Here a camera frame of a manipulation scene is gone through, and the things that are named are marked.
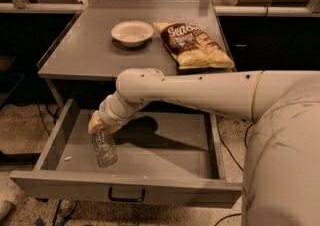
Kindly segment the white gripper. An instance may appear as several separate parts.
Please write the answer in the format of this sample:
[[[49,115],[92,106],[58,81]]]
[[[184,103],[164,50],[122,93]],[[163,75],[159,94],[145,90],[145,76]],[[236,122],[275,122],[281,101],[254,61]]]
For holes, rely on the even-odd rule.
[[[99,105],[98,111],[94,111],[88,123],[88,133],[93,134],[104,127],[109,126],[109,133],[113,134],[130,122],[137,112],[148,105],[148,102],[130,102],[120,96],[118,92],[108,95]]]

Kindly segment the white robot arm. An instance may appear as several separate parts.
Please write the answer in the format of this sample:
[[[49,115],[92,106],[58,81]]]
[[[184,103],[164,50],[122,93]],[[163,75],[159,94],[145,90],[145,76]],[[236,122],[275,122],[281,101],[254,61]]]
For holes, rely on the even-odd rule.
[[[242,226],[320,226],[320,72],[167,76],[128,69],[88,131],[115,131],[152,101],[254,123],[245,159]]]

